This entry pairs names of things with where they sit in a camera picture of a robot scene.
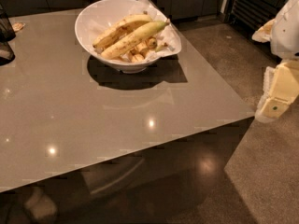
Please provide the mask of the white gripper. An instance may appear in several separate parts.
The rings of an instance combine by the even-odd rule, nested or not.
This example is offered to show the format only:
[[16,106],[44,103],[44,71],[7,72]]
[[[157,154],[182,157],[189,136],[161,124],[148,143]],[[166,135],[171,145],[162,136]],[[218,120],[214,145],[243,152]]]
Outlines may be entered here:
[[299,0],[288,0],[280,12],[251,37],[270,42],[271,52],[283,60],[267,67],[263,76],[263,95],[255,118],[268,123],[279,119],[299,96]]

